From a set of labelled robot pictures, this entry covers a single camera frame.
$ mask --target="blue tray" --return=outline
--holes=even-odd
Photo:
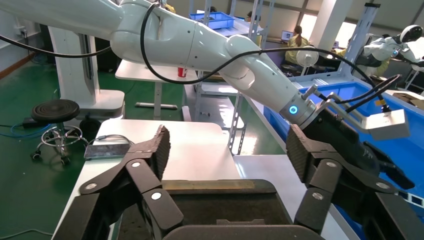
[[[307,88],[302,88],[300,91],[304,93]],[[359,82],[345,82],[333,85],[319,86],[318,90],[329,95],[331,92],[338,94],[342,99],[351,99],[357,97],[369,90],[369,88]],[[380,150],[385,152],[398,165],[405,174],[415,183],[415,187],[407,190],[407,192],[423,197],[424,196],[424,111],[412,106],[396,97],[384,93],[384,99],[392,110],[404,109],[409,123],[410,137],[375,141],[369,134],[359,133],[361,141],[369,141]],[[311,96],[310,99],[314,103],[321,102],[317,96]],[[372,114],[381,113],[380,106],[374,104],[373,99],[358,108],[358,111],[369,116]],[[264,108],[264,116],[273,126],[279,136],[286,141],[289,131],[289,124],[278,113]],[[381,174],[381,178],[391,182],[385,174]]]
[[[190,19],[197,22],[203,23],[203,18],[205,17],[204,13],[193,13],[190,14]],[[209,15],[210,18],[214,20],[209,20],[208,27],[211,29],[224,29],[232,28],[234,26],[234,18],[228,16],[223,12],[211,12]]]

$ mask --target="stool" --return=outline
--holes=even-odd
[[[83,132],[76,126],[64,126],[64,122],[74,119],[80,113],[80,106],[74,101],[55,99],[43,102],[32,109],[31,117],[36,122],[43,124],[56,124],[55,127],[45,131],[41,136],[35,152],[31,153],[33,160],[41,157],[40,148],[43,145],[60,148],[61,162],[63,166],[70,163],[65,154],[65,147],[80,140],[88,146],[88,141],[83,138]]]

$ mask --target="laptop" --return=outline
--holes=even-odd
[[[292,31],[282,31],[281,32],[281,41],[287,43],[291,37],[295,35]]]

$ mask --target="humanoid robot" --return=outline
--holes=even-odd
[[[363,47],[363,54],[358,57],[356,64],[376,68],[382,64],[382,61],[397,55],[397,59],[424,67],[424,60],[421,57],[417,58],[407,44],[415,42],[422,34],[421,26],[410,25],[396,36],[381,37]]]

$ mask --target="table leg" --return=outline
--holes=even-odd
[[[177,105],[161,104],[162,101],[162,83],[154,83],[154,103],[137,102],[136,107],[153,108],[153,120],[161,120],[161,109],[177,110]]]
[[[405,87],[406,90],[408,90],[408,88],[412,84],[412,81],[415,79],[415,77],[418,75],[419,72],[420,71],[416,71],[415,74],[413,75],[413,77],[411,78],[411,80],[406,84],[406,87]]]
[[[162,83],[154,83],[154,113],[153,120],[161,120]]]

